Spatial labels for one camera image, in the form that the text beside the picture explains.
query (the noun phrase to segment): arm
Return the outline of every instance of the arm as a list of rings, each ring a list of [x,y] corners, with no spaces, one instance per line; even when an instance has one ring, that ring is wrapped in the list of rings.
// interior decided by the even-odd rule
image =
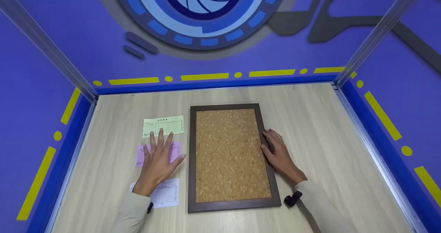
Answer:
[[[144,144],[144,164],[141,174],[133,187],[124,197],[112,227],[112,233],[136,233],[147,214],[150,205],[150,195],[153,190],[176,170],[184,160],[182,154],[171,164],[168,163],[170,145],[172,144],[173,132],[167,137],[164,144],[164,131],[159,130],[158,144],[156,145],[153,131],[150,132],[150,152]]]
[[[303,195],[300,200],[317,223],[321,233],[356,233],[357,231],[343,218],[332,205],[317,184],[312,181],[302,181],[296,185],[296,190]]]
[[[262,145],[263,153],[276,171],[302,193],[300,200],[313,216],[321,233],[356,233],[356,230],[331,204],[323,189],[308,181],[302,170],[293,163],[282,137],[272,129],[265,130],[263,135],[274,149],[274,153],[271,153],[265,145]]]

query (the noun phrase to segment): finger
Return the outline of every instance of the finger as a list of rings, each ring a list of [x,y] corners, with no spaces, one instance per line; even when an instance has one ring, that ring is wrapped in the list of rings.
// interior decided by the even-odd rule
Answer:
[[[170,166],[173,169],[173,172],[176,170],[176,168],[179,166],[179,164],[181,164],[181,162],[185,159],[186,154],[181,154],[178,158],[176,158],[176,160],[174,160]]]
[[[262,149],[262,152],[263,152],[263,154],[265,154],[268,161],[272,163],[272,161],[274,159],[273,153],[271,153],[271,151],[269,151],[268,147],[263,144],[260,145],[260,148]]]
[[[266,138],[268,139],[269,143],[271,143],[272,146],[274,146],[274,143],[277,142],[276,137],[272,135],[270,131],[268,130],[263,131],[263,135],[266,136]]]
[[[159,150],[159,151],[164,150],[164,129],[163,128],[161,128],[159,130],[158,144],[156,145],[156,150]]]
[[[164,151],[167,153],[167,155],[170,154],[170,146],[172,145],[172,140],[173,140],[173,132],[170,132],[164,145]]]
[[[277,133],[275,130],[269,128],[269,131],[271,131],[271,133],[275,134],[281,141],[283,141],[283,137],[279,133]]]
[[[147,144],[144,144],[144,162],[150,158],[150,152],[148,151]]]
[[[155,133],[150,131],[150,155],[154,155],[156,152],[156,141],[155,141]]]

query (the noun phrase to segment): cork board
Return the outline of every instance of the cork board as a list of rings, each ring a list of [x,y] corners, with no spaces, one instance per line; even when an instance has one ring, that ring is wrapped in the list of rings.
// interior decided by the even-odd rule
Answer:
[[[280,206],[258,104],[192,106],[188,211]]]

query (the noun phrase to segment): brown picture frame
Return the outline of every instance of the brown picture frame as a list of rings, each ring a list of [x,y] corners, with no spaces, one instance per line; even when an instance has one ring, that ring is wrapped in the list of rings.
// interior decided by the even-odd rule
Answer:
[[[215,111],[215,110],[238,110],[238,109],[254,109],[258,131],[260,135],[260,143],[266,146],[268,142],[263,136],[262,115],[258,103],[253,104],[219,104],[219,105],[200,105],[190,107],[190,130],[189,130],[189,174],[188,174],[188,212],[201,211],[223,211],[247,208],[262,208],[281,206],[279,189],[277,187],[276,175],[273,167],[265,158],[266,173],[268,175],[269,188],[271,197],[261,199],[248,200],[230,200],[216,202],[196,202],[196,113],[198,111]]]

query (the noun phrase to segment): pink paper form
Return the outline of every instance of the pink paper form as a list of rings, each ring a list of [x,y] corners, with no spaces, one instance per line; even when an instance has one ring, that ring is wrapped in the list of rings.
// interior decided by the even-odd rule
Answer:
[[[148,152],[150,152],[150,144],[147,144]],[[172,142],[170,145],[170,156],[169,163],[172,163],[178,156],[181,155],[181,142]],[[137,155],[136,155],[136,164],[135,167],[142,167],[144,164],[144,147],[143,145],[138,145]]]

